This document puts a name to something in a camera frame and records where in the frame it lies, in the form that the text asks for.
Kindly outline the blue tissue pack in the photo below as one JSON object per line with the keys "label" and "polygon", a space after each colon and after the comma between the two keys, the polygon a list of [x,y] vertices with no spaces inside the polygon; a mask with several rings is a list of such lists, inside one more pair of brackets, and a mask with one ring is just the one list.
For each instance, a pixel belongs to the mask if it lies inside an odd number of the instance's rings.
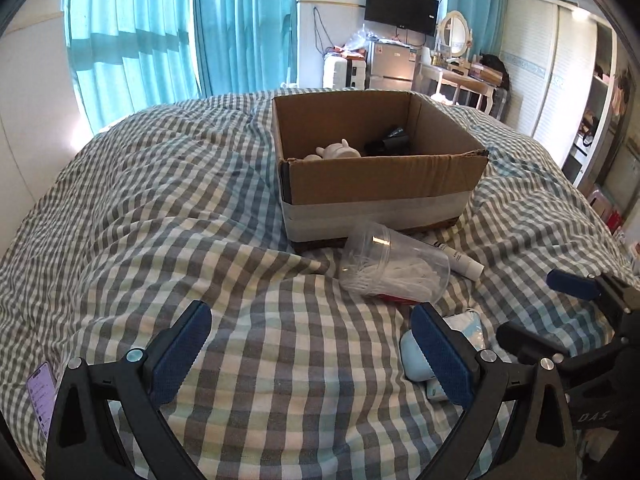
{"label": "blue tissue pack", "polygon": [[431,307],[426,309],[426,358],[447,398],[462,408],[475,399],[480,380],[477,351],[461,332],[452,330]]}

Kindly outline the light blue round case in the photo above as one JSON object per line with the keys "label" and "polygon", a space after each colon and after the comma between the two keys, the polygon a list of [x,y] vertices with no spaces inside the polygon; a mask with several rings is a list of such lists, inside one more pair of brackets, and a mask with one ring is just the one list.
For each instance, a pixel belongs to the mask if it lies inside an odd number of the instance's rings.
{"label": "light blue round case", "polygon": [[411,330],[407,330],[400,338],[400,357],[405,375],[412,382],[428,382],[435,378],[432,367]]}

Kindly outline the white cream tube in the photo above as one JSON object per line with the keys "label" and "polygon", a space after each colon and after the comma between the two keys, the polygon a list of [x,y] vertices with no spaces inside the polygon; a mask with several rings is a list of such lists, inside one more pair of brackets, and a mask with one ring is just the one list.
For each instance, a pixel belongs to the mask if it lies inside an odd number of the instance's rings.
{"label": "white cream tube", "polygon": [[440,250],[442,250],[449,259],[450,269],[464,278],[472,282],[477,282],[483,274],[485,267],[471,258],[465,255],[463,252],[459,252],[457,249],[449,247],[448,245],[435,240],[434,237],[427,237],[427,244],[430,244]]}

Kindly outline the clear cotton swab container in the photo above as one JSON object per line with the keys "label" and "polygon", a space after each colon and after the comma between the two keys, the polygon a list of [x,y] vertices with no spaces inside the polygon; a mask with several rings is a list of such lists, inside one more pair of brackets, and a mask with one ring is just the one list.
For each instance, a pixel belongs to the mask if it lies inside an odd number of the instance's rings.
{"label": "clear cotton swab container", "polygon": [[450,279],[446,254],[382,224],[356,224],[338,266],[344,289],[415,304],[442,298]]}

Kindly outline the white plush toy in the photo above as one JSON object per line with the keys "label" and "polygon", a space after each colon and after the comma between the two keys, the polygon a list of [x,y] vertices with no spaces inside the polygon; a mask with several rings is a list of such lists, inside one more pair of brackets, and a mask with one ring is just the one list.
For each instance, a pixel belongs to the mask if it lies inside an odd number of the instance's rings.
{"label": "white plush toy", "polygon": [[305,162],[312,162],[313,160],[334,160],[334,159],[346,159],[346,158],[360,158],[361,154],[352,148],[346,139],[342,139],[340,142],[331,143],[325,148],[316,148],[313,153],[304,157]]}

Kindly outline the pink plastic stool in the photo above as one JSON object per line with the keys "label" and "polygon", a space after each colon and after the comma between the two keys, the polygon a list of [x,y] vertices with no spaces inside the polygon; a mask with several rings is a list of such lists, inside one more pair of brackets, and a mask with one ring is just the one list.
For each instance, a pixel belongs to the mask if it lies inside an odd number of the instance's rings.
{"label": "pink plastic stool", "polygon": [[620,212],[601,190],[595,188],[588,196],[588,203],[611,233],[620,227],[623,220]]}

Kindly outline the smartphone with lit screen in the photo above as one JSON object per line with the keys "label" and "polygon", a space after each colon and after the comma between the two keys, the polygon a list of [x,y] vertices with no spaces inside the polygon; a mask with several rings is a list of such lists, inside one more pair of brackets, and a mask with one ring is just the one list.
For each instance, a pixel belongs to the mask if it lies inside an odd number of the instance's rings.
{"label": "smartphone with lit screen", "polygon": [[29,376],[26,388],[44,440],[48,440],[55,406],[55,381],[49,362],[43,362]]}

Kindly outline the checkered bed quilt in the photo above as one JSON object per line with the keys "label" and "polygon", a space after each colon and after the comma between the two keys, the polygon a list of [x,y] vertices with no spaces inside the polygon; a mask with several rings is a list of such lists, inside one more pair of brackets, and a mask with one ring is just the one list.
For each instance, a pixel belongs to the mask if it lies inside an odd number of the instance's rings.
{"label": "checkered bed quilt", "polygon": [[[288,242],[270,127],[272,92],[148,108],[93,138],[29,211],[1,260],[1,413],[46,457],[27,378],[44,362],[113,362],[146,347],[191,300],[213,328],[163,414],[207,479],[414,479],[458,420],[408,382],[408,312],[341,289],[341,249]],[[574,356],[612,330],[593,304],[548,289],[554,269],[639,289],[605,224],[528,136],[434,103],[489,164],[436,240],[483,263],[453,276],[442,315],[514,320]]]}

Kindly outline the white sliding wardrobe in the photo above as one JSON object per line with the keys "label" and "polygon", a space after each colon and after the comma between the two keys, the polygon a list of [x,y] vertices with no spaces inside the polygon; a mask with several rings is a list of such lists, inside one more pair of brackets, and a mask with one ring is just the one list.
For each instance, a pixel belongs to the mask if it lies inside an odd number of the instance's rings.
{"label": "white sliding wardrobe", "polygon": [[504,122],[585,186],[611,122],[618,41],[611,25],[562,0],[508,0],[500,48],[510,76]]}

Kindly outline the white dressing table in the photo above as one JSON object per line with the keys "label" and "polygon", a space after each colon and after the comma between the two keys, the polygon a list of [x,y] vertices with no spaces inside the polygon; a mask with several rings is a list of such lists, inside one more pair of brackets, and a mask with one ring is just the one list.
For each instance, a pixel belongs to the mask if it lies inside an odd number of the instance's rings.
{"label": "white dressing table", "polygon": [[457,102],[462,90],[477,94],[476,108],[487,115],[490,114],[494,105],[495,91],[495,87],[491,84],[435,65],[419,64],[416,66],[416,74],[412,82],[413,91],[427,94],[432,81],[435,83],[436,94],[442,93],[442,86],[454,88],[454,99],[452,100],[454,103]]}

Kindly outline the brown cardboard box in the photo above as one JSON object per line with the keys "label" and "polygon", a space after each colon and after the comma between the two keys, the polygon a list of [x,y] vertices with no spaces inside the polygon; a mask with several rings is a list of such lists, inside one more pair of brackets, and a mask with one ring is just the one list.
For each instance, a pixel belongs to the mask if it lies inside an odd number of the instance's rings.
{"label": "brown cardboard box", "polygon": [[[272,134],[285,232],[298,249],[341,243],[361,221],[401,232],[452,226],[480,182],[488,151],[455,122],[454,108],[414,92],[344,90],[272,100]],[[364,144],[397,127],[402,156],[366,156]],[[360,158],[313,160],[346,139]]]}

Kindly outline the oval vanity mirror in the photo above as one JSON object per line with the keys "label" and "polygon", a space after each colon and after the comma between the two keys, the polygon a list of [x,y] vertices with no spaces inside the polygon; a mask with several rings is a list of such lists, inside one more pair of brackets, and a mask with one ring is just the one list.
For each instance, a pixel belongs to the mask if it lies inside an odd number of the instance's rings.
{"label": "oval vanity mirror", "polygon": [[436,52],[442,58],[468,58],[472,44],[472,29],[463,14],[448,12],[437,27]]}

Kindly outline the white suitcase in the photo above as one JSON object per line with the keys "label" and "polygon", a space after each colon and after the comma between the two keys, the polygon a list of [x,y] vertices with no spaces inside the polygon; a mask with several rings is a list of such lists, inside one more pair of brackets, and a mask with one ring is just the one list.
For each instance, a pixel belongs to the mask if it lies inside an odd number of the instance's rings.
{"label": "white suitcase", "polygon": [[367,63],[361,56],[328,53],[323,60],[322,87],[329,89],[366,88]]}

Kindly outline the large teal curtain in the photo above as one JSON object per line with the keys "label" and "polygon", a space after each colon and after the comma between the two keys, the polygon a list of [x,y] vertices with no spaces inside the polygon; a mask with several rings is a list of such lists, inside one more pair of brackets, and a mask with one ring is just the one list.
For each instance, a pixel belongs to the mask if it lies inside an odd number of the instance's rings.
{"label": "large teal curtain", "polygon": [[74,91],[92,131],[198,97],[191,0],[63,0],[63,14]]}

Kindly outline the middle teal curtain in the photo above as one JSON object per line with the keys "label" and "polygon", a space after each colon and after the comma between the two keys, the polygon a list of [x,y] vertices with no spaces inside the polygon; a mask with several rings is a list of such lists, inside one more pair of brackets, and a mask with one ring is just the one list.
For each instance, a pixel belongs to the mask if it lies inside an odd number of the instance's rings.
{"label": "middle teal curtain", "polygon": [[274,90],[297,79],[296,0],[193,0],[206,96]]}

